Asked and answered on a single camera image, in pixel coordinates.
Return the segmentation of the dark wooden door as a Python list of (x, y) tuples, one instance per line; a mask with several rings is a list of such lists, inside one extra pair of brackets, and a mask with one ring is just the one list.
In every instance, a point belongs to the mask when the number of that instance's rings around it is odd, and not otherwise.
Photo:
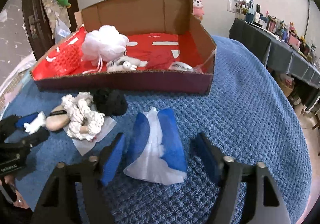
[[(71, 31), (73, 32), (76, 30), (74, 13), (79, 11), (79, 7), (77, 0), (69, 0), (69, 2), (72, 6), (68, 8), (68, 15), (71, 22)], [(22, 13), (28, 41), (34, 52), (35, 59), (38, 60), (55, 44), (42, 0), (22, 0)]]

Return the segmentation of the white mesh bath pouf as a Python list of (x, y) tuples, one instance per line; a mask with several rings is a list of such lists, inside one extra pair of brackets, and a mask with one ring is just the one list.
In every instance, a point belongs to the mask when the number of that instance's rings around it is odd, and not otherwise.
[(101, 72), (103, 62), (109, 62), (122, 56), (129, 43), (129, 38), (119, 33), (115, 26), (104, 25), (98, 30), (86, 34), (81, 45), (82, 61), (91, 61), (95, 69), (82, 74)]

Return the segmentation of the cardboard box red lining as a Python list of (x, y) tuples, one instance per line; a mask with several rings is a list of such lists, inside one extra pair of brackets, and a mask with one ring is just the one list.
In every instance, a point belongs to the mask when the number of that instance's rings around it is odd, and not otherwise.
[[(130, 91), (160, 91), (208, 94), (214, 77), (216, 43), (193, 15), (193, 0), (105, 0), (75, 13), (76, 32), (52, 46), (31, 70), (39, 89), (117, 88)], [(80, 61), (73, 73), (58, 76), (51, 62), (67, 45), (79, 48), (87, 33), (101, 26), (115, 26), (129, 38), (123, 55), (147, 61), (157, 49), (171, 50), (175, 61), (167, 70), (108, 73), (91, 61)]]

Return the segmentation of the red foam net sleeve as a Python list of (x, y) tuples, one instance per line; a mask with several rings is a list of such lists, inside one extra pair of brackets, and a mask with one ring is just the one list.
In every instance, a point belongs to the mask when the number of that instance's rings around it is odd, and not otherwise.
[(67, 45), (56, 54), (51, 64), (56, 75), (64, 76), (78, 69), (80, 61), (79, 48), (75, 45)]

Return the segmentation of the clear plastic bag hanging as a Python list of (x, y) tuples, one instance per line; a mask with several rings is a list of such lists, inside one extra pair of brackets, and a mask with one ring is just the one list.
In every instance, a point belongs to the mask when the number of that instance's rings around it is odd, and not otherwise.
[(71, 31), (67, 27), (67, 25), (61, 19), (57, 19), (54, 30), (55, 43), (59, 43), (61, 40), (67, 38), (69, 35), (71, 35)]

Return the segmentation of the table with dark cloth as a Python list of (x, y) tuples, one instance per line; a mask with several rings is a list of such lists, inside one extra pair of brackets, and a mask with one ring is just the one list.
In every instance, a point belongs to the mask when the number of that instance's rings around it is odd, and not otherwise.
[(229, 38), (242, 43), (265, 67), (292, 75), (303, 105), (310, 108), (319, 102), (319, 71), (289, 45), (238, 18)]

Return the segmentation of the blue knitted blanket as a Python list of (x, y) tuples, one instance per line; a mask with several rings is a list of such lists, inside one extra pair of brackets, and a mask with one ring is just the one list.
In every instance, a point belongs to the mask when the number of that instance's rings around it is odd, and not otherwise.
[(225, 154), (246, 164), (264, 162), (285, 201), (292, 223), (303, 214), (312, 168), (299, 120), (263, 64), (241, 43), (215, 36), (212, 88), (205, 96), (126, 92), (127, 113), (92, 150), (109, 145), (118, 132), (132, 135), (136, 116), (151, 108), (174, 111), (188, 164), (181, 184), (163, 186), (134, 180), (118, 171), (105, 188), (116, 223), (205, 223), (217, 198), (198, 157), (189, 151), (199, 132)]

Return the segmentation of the beige round powder puff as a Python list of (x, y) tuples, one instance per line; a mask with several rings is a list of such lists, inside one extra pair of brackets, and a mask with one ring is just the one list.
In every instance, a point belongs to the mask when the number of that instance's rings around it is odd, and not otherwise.
[(70, 119), (67, 112), (59, 105), (46, 118), (46, 128), (50, 131), (57, 131), (64, 128), (69, 122)]

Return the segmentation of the black fuzzy scrunchie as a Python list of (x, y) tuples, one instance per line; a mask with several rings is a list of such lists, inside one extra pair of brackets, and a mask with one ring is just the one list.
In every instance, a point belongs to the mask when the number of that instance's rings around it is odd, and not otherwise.
[(125, 96), (117, 89), (96, 89), (92, 95), (95, 107), (105, 116), (122, 116), (127, 112)]

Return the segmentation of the white plush bunny keychain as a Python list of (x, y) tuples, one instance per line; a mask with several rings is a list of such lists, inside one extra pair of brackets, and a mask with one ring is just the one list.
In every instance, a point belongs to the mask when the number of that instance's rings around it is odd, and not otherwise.
[(106, 65), (106, 69), (108, 73), (121, 71), (131, 72), (136, 71), (139, 68), (143, 68), (147, 64), (147, 61), (141, 61), (140, 59), (123, 55), (115, 60), (108, 62)]

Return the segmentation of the white crumpled tissue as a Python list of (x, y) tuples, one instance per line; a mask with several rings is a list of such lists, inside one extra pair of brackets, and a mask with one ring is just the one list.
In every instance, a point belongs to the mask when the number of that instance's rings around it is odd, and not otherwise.
[(31, 123), (24, 123), (23, 126), (25, 128), (25, 132), (32, 135), (37, 132), (40, 127), (46, 126), (46, 115), (41, 111)]

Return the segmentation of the hanging fabric organizer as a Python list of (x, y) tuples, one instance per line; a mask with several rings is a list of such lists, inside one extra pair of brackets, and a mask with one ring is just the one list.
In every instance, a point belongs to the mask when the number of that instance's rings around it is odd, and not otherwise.
[(52, 31), (52, 39), (55, 39), (55, 27), (57, 19), (60, 19), (68, 28), (71, 28), (67, 7), (61, 6), (57, 0), (42, 0), (44, 10), (49, 20)]

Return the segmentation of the blue white plastic pouch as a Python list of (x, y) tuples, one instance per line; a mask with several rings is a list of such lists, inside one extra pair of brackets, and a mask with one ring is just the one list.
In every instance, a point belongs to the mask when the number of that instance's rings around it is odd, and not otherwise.
[(187, 162), (172, 109), (140, 112), (126, 154), (124, 174), (146, 182), (184, 182)]

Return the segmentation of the pink plush toy on wall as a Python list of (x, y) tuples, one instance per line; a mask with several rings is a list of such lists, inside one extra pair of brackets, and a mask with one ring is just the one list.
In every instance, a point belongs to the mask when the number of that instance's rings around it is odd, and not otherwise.
[(200, 21), (203, 20), (204, 8), (202, 0), (193, 0), (193, 15)]

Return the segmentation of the cream knitted rope scrunchie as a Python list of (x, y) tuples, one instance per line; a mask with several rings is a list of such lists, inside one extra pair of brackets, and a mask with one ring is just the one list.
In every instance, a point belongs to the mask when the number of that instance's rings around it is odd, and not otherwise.
[(78, 140), (92, 142), (104, 124), (104, 114), (91, 110), (93, 96), (89, 92), (79, 92), (76, 97), (71, 94), (61, 99), (61, 106), (67, 112), (70, 122), (66, 134)]

